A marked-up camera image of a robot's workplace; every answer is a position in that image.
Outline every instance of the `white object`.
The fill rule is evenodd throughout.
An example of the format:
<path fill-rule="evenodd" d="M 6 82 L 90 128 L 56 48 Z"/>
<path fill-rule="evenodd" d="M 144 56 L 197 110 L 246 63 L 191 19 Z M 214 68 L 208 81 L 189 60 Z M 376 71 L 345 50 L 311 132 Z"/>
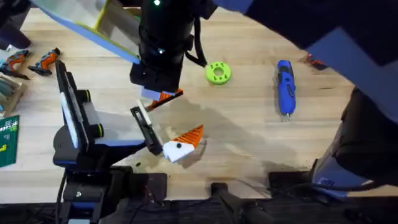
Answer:
<path fill-rule="evenodd" d="M 170 162 L 177 162 L 195 150 L 193 145 L 177 141 L 169 141 L 163 145 L 163 154 Z"/>
<path fill-rule="evenodd" d="M 65 97 L 64 93 L 61 93 L 60 97 L 61 97 L 62 111 L 67 121 L 70 138 L 72 139 L 73 146 L 77 149 L 78 147 L 77 131 L 75 123 L 72 121 L 72 114 L 70 113 L 70 109 L 67 103 L 67 98 Z"/>

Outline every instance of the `screwdriver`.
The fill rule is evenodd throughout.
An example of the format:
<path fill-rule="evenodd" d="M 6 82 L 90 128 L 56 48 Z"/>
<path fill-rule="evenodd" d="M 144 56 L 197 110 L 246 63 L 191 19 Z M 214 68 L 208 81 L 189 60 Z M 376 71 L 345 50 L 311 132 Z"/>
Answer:
<path fill-rule="evenodd" d="M 280 60 L 277 66 L 278 102 L 282 116 L 290 120 L 296 108 L 294 75 L 292 64 L 288 60 Z"/>

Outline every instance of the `orange toy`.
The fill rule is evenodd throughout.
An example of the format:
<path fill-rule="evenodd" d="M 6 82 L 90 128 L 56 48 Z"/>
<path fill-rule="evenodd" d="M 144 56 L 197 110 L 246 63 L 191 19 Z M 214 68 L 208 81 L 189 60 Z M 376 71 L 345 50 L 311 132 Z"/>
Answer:
<path fill-rule="evenodd" d="M 55 48 L 45 54 L 34 66 L 30 65 L 28 68 L 39 75 L 49 76 L 52 74 L 49 65 L 54 63 L 60 54 L 60 49 Z"/>
<path fill-rule="evenodd" d="M 25 62 L 26 58 L 29 56 L 28 50 L 20 50 L 15 54 L 11 55 L 7 58 L 7 60 L 0 65 L 0 72 L 8 75 L 10 77 L 23 78 L 25 80 L 29 80 L 26 75 L 19 73 L 14 66 L 17 64 L 22 64 Z"/>

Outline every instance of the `black stand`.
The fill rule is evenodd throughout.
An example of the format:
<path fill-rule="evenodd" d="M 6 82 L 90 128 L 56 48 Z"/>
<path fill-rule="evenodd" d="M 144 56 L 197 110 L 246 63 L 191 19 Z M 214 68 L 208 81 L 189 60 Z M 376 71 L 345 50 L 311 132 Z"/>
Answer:
<path fill-rule="evenodd" d="M 229 193 L 228 186 L 224 183 L 213 183 L 211 185 L 211 196 L 220 201 L 231 224 L 279 223 L 253 200 L 243 200 Z"/>
<path fill-rule="evenodd" d="M 111 166 L 145 148 L 145 143 L 116 147 L 95 145 L 98 156 L 86 155 L 73 149 L 69 131 L 63 126 L 53 144 L 54 164 L 65 167 L 66 185 L 60 208 L 62 223 L 70 219 L 98 223 L 115 212 L 124 198 L 143 200 L 143 203 L 161 202 L 166 198 L 166 174 L 135 174 L 130 166 Z"/>
<path fill-rule="evenodd" d="M 124 198 L 160 202 L 166 198 L 166 174 L 134 174 L 131 167 L 112 166 L 97 174 L 67 172 L 60 218 L 100 219 L 114 213 Z"/>

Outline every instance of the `green 3d printed part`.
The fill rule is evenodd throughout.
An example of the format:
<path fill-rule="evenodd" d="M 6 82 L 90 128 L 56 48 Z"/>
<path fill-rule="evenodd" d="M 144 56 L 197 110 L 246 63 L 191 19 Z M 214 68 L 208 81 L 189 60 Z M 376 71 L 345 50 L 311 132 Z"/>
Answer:
<path fill-rule="evenodd" d="M 0 167 L 16 162 L 18 127 L 19 115 L 0 120 Z"/>
<path fill-rule="evenodd" d="M 206 78 L 213 85 L 224 85 L 231 75 L 231 68 L 224 62 L 213 62 L 206 66 Z"/>

